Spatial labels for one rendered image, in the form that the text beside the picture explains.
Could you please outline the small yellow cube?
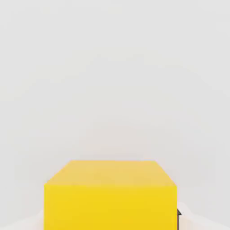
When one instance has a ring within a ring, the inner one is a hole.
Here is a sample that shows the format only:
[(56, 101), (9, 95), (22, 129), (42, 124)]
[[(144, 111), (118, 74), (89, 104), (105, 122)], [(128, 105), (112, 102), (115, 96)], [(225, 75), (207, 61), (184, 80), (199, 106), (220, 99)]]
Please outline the small yellow cube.
[(44, 230), (178, 230), (177, 186), (155, 161), (72, 160), (44, 185)]

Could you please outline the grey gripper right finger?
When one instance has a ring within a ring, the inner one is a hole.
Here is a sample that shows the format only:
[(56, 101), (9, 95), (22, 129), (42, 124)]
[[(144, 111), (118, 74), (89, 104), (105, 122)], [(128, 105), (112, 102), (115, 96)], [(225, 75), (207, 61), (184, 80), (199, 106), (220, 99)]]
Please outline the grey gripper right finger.
[(179, 216), (179, 230), (207, 230), (207, 226), (201, 217), (195, 215), (184, 203), (178, 202), (177, 208), (181, 213)]

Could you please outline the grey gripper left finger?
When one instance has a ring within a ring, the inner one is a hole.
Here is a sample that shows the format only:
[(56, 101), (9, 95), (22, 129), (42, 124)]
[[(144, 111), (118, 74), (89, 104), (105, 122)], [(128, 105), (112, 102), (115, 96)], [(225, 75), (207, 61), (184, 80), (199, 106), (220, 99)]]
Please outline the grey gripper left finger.
[(44, 211), (24, 219), (20, 225), (20, 230), (44, 230)]

